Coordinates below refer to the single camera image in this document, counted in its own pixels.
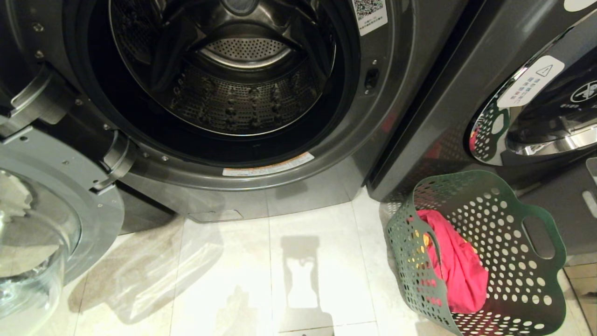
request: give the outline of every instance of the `white tile floor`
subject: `white tile floor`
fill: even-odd
[[[452,335],[402,300],[378,209],[362,190],[293,215],[120,236],[38,335]],[[590,335],[560,275],[568,314],[555,335]]]

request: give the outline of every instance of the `warning triangle symbol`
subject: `warning triangle symbol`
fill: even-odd
[[[549,72],[552,70],[553,64],[546,66],[545,68],[541,68],[537,70],[536,74],[539,76],[547,77]]]

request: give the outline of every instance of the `screw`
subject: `screw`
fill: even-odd
[[[35,30],[38,33],[41,33],[44,31],[44,26],[39,22],[33,22],[31,24],[31,27],[33,27],[33,30]]]

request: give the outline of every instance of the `pink cloth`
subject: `pink cloth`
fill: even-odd
[[[441,265],[433,245],[428,247],[428,254],[435,274],[445,281],[448,288],[450,311],[476,313],[485,304],[489,278],[479,256],[441,213],[436,210],[419,210],[417,214],[431,226],[440,247]]]

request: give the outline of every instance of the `laundry basket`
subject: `laundry basket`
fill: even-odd
[[[433,240],[438,260],[441,246],[417,216],[420,209],[441,212],[478,251],[490,275],[479,312],[450,312],[445,283],[436,277],[423,234]],[[553,258],[534,252],[523,228],[529,216],[544,222]],[[445,329],[457,335],[546,335],[562,325],[566,307],[556,275],[566,251],[553,218],[540,207],[522,204],[498,176],[474,170],[422,180],[389,221],[387,233],[403,299]]]

